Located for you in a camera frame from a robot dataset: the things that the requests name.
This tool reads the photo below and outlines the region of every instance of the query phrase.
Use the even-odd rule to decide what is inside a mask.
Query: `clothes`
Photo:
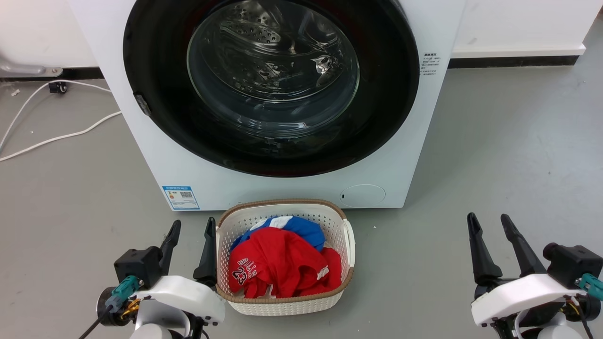
[[[325,238],[323,230],[320,228],[319,224],[300,217],[286,216],[269,218],[265,221],[260,221],[259,223],[255,224],[232,243],[230,246],[230,251],[232,252],[232,250],[240,243],[249,240],[249,237],[253,232],[264,227],[275,227],[278,229],[290,230],[309,242],[310,245],[312,245],[319,252],[323,250]]]
[[[332,291],[341,285],[341,257],[330,248],[316,251],[294,232],[264,227],[235,247],[229,260],[229,287],[246,298],[277,298]]]

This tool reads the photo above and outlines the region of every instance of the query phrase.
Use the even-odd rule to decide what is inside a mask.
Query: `gray floor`
[[[519,269],[501,213],[537,252],[555,241],[603,254],[601,20],[585,45],[574,67],[449,71],[406,206],[347,211],[356,273],[339,303],[281,318],[227,307],[212,339],[496,338],[470,315],[470,211],[509,277]],[[2,133],[38,86],[0,84]],[[2,153],[82,130],[117,110],[97,90],[73,86],[63,97],[44,91]],[[113,261],[129,248],[158,244],[176,218],[183,230],[171,273],[191,277],[206,219],[220,215],[171,212],[121,116],[0,163],[0,187],[3,338],[77,338],[95,318],[100,291],[117,283]],[[601,321],[592,328],[603,335]],[[127,338],[131,330],[99,328],[90,338]]]

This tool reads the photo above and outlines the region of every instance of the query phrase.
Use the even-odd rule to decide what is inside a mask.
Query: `brown basket rim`
[[[239,205],[236,205],[236,206],[228,209],[220,217],[220,220],[218,222],[218,228],[220,226],[222,226],[222,222],[224,221],[224,219],[226,219],[229,215],[231,215],[235,211],[238,211],[240,209],[250,208],[250,207],[269,206],[269,205],[277,205],[277,204],[321,204],[321,205],[325,205],[325,206],[330,207],[333,210],[335,210],[335,212],[337,212],[337,214],[339,214],[341,216],[342,220],[347,219],[346,214],[341,210],[341,208],[339,208],[337,205],[333,204],[330,201],[320,200],[320,199],[275,199],[275,200],[262,200],[262,201],[254,201],[251,203],[239,204]],[[350,269],[347,271],[346,279],[341,283],[341,285],[338,288],[335,288],[334,290],[329,291],[329,292],[313,294],[311,296],[303,296],[303,297],[277,298],[277,299],[241,298],[241,297],[235,297],[235,296],[231,296],[231,295],[227,294],[224,290],[222,290],[220,288],[220,286],[218,284],[216,284],[216,292],[218,292],[218,294],[222,298],[226,299],[229,302],[233,302],[233,303],[274,304],[274,303],[307,302],[310,300],[332,297],[332,296],[340,293],[348,286],[353,275],[354,275],[354,267],[350,267]]]

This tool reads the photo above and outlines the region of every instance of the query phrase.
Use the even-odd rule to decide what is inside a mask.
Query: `blue and white sticker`
[[[190,186],[162,186],[172,209],[175,211],[200,210]]]

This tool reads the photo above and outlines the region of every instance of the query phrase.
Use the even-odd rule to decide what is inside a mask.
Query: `white wall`
[[[603,0],[467,0],[452,57],[580,55]]]
[[[453,57],[581,54],[602,5],[603,0],[467,0]],[[67,0],[0,0],[0,53],[26,64],[96,66]]]

